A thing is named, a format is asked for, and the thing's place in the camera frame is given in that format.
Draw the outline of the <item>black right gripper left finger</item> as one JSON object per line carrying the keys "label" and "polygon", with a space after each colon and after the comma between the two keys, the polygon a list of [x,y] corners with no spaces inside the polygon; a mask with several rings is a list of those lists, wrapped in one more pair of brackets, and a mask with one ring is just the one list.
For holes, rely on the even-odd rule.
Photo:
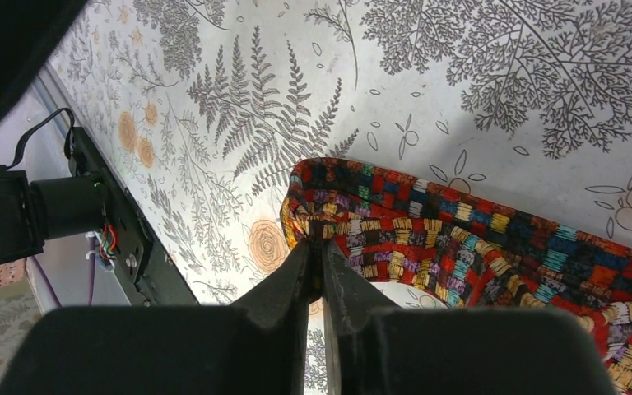
{"label": "black right gripper left finger", "polygon": [[301,394],[310,246],[228,305],[67,307],[27,334],[0,394]]}

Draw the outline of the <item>red checkered patterned tie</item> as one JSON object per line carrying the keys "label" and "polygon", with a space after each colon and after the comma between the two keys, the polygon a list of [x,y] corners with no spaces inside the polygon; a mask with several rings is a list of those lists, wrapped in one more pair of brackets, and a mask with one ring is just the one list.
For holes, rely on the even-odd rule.
{"label": "red checkered patterned tie", "polygon": [[367,281],[450,308],[555,307],[597,343],[632,394],[632,249],[409,174],[336,158],[299,162],[281,208],[290,247],[333,241]]}

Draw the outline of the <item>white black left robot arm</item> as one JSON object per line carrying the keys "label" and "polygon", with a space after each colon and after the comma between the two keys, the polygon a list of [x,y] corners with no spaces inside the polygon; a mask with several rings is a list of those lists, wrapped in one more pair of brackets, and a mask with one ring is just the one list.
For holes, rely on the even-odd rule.
{"label": "white black left robot arm", "polygon": [[102,183],[91,176],[30,182],[0,165],[0,264],[43,252],[47,240],[86,233],[104,223]]}

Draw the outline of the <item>white floral table mat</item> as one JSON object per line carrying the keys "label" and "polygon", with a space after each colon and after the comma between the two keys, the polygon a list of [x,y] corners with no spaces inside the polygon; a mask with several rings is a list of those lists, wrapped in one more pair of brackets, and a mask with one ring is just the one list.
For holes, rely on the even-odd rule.
{"label": "white floral table mat", "polygon": [[[75,127],[197,305],[231,304],[285,262],[290,174],[314,158],[632,249],[632,1],[0,1],[0,165],[77,177]],[[81,275],[49,287],[44,316],[146,307],[123,293],[106,232],[104,215],[77,234],[89,244],[62,260]],[[301,394],[331,394],[322,250],[336,243],[302,240]]]}

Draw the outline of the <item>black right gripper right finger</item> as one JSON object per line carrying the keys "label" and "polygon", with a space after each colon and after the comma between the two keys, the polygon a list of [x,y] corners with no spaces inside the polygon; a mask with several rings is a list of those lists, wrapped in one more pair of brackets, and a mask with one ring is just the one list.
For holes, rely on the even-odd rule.
{"label": "black right gripper right finger", "polygon": [[593,339],[558,309],[404,309],[322,250],[331,394],[612,394]]}

